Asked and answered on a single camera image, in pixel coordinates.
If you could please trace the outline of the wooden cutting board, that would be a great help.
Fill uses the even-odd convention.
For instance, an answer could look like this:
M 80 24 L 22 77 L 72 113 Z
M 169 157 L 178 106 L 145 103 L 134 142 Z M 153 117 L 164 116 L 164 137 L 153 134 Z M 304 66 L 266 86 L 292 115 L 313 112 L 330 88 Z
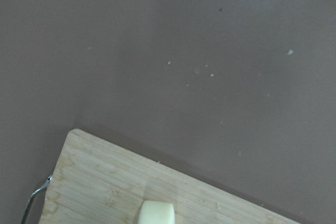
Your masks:
M 40 223 L 136 223 L 146 200 L 172 203 L 176 223 L 291 223 L 80 129 L 67 134 Z

